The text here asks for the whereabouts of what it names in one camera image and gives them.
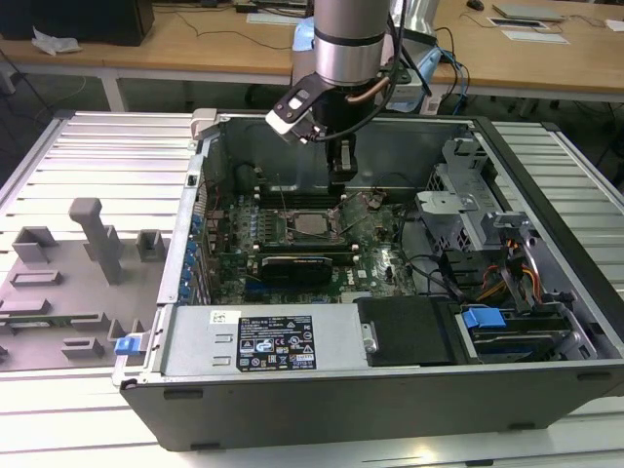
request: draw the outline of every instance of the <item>blue latch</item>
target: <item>blue latch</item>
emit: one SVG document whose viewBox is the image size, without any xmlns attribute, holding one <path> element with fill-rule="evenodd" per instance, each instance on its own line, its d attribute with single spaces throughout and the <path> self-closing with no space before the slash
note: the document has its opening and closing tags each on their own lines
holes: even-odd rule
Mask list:
<svg viewBox="0 0 624 468">
<path fill-rule="evenodd" d="M 140 338 L 138 336 L 124 336 L 115 343 L 117 356 L 136 356 L 140 354 Z"/>
<path fill-rule="evenodd" d="M 504 329 L 507 327 L 503 314 L 496 307 L 471 307 L 461 314 L 464 324 L 469 329 L 479 327 L 480 329 Z"/>
</svg>

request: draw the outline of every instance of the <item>green circuit board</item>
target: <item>green circuit board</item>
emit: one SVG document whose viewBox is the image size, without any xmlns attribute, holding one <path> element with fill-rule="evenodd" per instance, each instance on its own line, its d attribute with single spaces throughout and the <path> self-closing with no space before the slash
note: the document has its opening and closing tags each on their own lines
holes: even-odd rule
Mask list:
<svg viewBox="0 0 624 468">
<path fill-rule="evenodd" d="M 204 227 L 208 269 L 217 270 L 212 303 L 338 303 L 366 295 L 416 294 L 396 244 L 401 205 L 382 201 L 372 192 L 351 194 L 330 209 L 264 208 L 253 197 L 224 200 L 212 211 L 218 219 L 208 212 Z M 261 260 L 287 254 L 289 246 L 331 256 L 331 280 L 309 288 L 263 285 Z"/>
</svg>

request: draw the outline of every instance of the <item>floor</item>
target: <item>floor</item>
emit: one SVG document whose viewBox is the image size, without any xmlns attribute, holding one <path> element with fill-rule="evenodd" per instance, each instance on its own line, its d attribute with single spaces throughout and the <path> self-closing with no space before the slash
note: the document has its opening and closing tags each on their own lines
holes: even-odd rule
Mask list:
<svg viewBox="0 0 624 468">
<path fill-rule="evenodd" d="M 108 110 L 100 81 L 95 78 L 28 76 L 28 81 L 53 110 Z M 52 118 L 27 83 L 16 80 L 17 92 L 0 100 L 0 184 L 3 184 L 23 155 L 39 137 Z M 154 80 L 124 80 L 122 89 L 132 111 L 184 112 L 190 108 L 218 107 L 224 109 L 246 108 L 247 85 L 193 83 L 193 102 L 185 102 L 180 82 Z M 283 93 L 279 86 L 262 86 L 253 94 L 253 107 L 269 108 Z M 451 113 L 456 97 L 451 97 L 441 108 L 441 114 Z M 624 107 L 613 111 L 605 103 L 578 103 L 562 101 L 557 109 L 549 101 L 540 101 L 527 118 L 519 116 L 520 102 L 513 98 L 469 97 L 460 111 L 463 115 L 484 115 L 495 121 L 553 122 L 594 163 L 613 141 L 616 132 L 624 126 Z M 600 165 L 609 178 L 616 175 L 622 161 L 608 150 Z"/>
</svg>

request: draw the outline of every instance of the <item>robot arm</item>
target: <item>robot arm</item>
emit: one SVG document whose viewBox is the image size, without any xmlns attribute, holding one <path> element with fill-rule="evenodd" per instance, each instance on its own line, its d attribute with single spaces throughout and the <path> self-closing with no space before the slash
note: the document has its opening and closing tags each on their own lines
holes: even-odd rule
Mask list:
<svg viewBox="0 0 624 468">
<path fill-rule="evenodd" d="M 394 93 L 401 52 L 405 51 L 408 15 L 410 27 L 422 28 L 432 18 L 431 10 L 435 14 L 437 3 L 316 0 L 316 71 L 297 82 L 269 112 L 266 121 L 286 140 L 326 144 L 330 186 L 355 176 L 354 133 L 381 112 Z M 394 56 L 390 69 L 380 74 L 388 27 L 393 33 Z M 431 39 L 429 32 L 433 31 L 415 33 Z M 375 106 L 374 96 L 384 89 L 383 100 Z"/>
</svg>

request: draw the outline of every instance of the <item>motherboard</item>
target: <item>motherboard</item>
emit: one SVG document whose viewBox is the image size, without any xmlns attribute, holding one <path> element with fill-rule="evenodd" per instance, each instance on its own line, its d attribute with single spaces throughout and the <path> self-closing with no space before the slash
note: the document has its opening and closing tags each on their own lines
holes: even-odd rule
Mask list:
<svg viewBox="0 0 624 468">
<path fill-rule="evenodd" d="M 191 241 L 188 304 L 353 302 L 415 295 L 399 252 L 404 205 L 382 191 L 209 198 Z"/>
</svg>

